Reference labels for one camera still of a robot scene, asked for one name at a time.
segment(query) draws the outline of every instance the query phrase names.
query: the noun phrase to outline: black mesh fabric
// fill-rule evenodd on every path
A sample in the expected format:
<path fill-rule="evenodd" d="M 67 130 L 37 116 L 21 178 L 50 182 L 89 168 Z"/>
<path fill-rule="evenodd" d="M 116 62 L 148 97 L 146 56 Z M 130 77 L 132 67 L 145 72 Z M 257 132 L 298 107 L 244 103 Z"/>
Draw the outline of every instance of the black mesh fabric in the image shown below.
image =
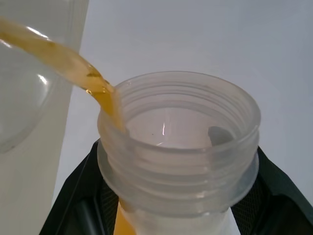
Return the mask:
<path fill-rule="evenodd" d="M 117 206 L 118 196 L 103 181 L 100 191 L 100 208 L 102 223 L 106 228 L 106 235 L 113 235 Z"/>
<path fill-rule="evenodd" d="M 251 235 L 265 200 L 266 192 L 257 179 L 250 192 L 231 208 L 241 235 Z"/>

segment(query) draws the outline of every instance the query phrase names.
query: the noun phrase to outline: translucent plastic bottle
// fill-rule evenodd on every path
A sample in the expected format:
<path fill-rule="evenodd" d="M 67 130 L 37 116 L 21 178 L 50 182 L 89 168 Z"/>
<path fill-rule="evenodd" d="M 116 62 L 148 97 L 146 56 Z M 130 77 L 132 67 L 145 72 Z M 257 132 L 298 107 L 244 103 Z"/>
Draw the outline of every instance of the translucent plastic bottle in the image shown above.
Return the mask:
<path fill-rule="evenodd" d="M 253 98 L 193 72 L 146 74 L 116 88 L 128 132 L 100 112 L 107 155 L 100 147 L 98 162 L 136 234 L 230 234 L 225 211 L 258 172 L 261 115 Z"/>

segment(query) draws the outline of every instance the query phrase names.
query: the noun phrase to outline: black holder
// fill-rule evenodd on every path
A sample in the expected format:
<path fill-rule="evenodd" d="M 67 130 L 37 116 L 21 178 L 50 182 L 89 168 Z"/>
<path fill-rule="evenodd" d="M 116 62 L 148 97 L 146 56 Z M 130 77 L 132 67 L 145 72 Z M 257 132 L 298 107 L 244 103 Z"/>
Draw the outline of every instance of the black holder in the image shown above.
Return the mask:
<path fill-rule="evenodd" d="M 117 195 L 102 178 L 95 142 L 65 181 L 40 235 L 113 235 Z M 241 235 L 313 235 L 313 208 L 291 179 L 258 148 L 260 168 L 234 205 Z"/>

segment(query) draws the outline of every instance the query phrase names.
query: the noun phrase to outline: cup rim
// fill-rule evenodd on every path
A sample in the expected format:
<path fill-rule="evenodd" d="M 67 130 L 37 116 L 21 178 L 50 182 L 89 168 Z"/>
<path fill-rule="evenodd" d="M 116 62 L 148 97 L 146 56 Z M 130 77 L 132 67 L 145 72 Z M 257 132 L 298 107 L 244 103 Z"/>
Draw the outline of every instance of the cup rim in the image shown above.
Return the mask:
<path fill-rule="evenodd" d="M 160 72 L 152 72 L 152 73 L 146 73 L 143 75 L 139 75 L 139 76 L 135 76 L 133 78 L 130 78 L 128 80 L 125 80 L 121 83 L 119 83 L 118 85 L 115 86 L 115 88 L 118 90 L 118 88 L 122 87 L 123 85 L 125 85 L 126 83 L 130 83 L 134 80 L 139 80 L 147 75 L 153 75 L 153 74 L 162 74 L 162 73 L 191 73 L 191 74 L 199 74 L 199 75 L 205 75 L 207 77 L 210 77 L 211 79 L 218 79 L 222 82 L 228 83 L 231 86 L 236 87 L 243 96 L 246 97 L 247 101 L 249 102 L 250 106 L 252 107 L 252 109 L 254 109 L 250 124 L 248 125 L 248 128 L 246 129 L 246 131 L 244 131 L 240 136 L 234 138 L 233 140 L 226 142 L 226 143 L 222 143 L 219 145 L 215 145 L 215 146 L 211 146 L 211 147 L 205 147 L 205 148 L 189 148 L 189 149 L 184 149 L 184 148 L 173 148 L 173 147 L 163 147 L 163 146 L 156 146 L 156 145 L 152 145 L 149 143 L 144 143 L 142 141 L 138 141 L 134 138 L 131 138 L 130 136 L 125 135 L 125 133 L 123 133 L 121 130 L 119 130 L 113 123 L 112 119 L 101 109 L 100 110 L 100 115 L 104 115 L 106 118 L 105 123 L 106 126 L 108 127 L 108 129 L 110 131 L 112 131 L 112 133 L 116 136 L 118 136 L 118 138 L 121 138 L 123 141 L 130 143 L 133 146 L 139 146 L 142 147 L 144 149 L 149 149 L 149 150 L 154 150 L 154 151 L 160 151 L 160 152 L 166 152 L 166 153 L 178 153 L 178 154 L 203 154 L 203 153 L 208 153 L 208 152 L 220 152 L 220 151 L 224 151 L 230 148 L 233 148 L 241 143 L 243 143 L 244 141 L 246 141 L 247 139 L 249 139 L 249 137 L 254 136 L 256 134 L 256 132 L 258 132 L 259 130 L 259 126 L 261 123 L 261 111 L 259 106 L 257 105 L 256 101 L 253 99 L 253 97 L 247 93 L 245 90 L 243 90 L 242 88 L 238 87 L 237 85 L 228 82 L 224 79 L 221 79 L 219 77 L 216 76 L 211 76 L 205 73 L 199 73 L 199 72 L 191 72 L 191 71 L 160 71 Z"/>

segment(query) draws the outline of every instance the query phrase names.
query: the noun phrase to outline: pouring liquid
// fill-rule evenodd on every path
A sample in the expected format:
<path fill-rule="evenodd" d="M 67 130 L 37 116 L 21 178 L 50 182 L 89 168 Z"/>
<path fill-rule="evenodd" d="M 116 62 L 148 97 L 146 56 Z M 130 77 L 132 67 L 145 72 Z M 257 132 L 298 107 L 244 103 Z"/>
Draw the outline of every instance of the pouring liquid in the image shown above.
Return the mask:
<path fill-rule="evenodd" d="M 0 42 L 4 41 L 34 55 L 52 67 L 59 75 L 81 87 L 112 117 L 115 125 L 124 131 L 118 94 L 99 71 L 75 51 L 52 42 L 47 36 L 26 26 L 8 22 L 0 17 Z M 131 225 L 118 208 L 114 235 L 135 235 Z"/>

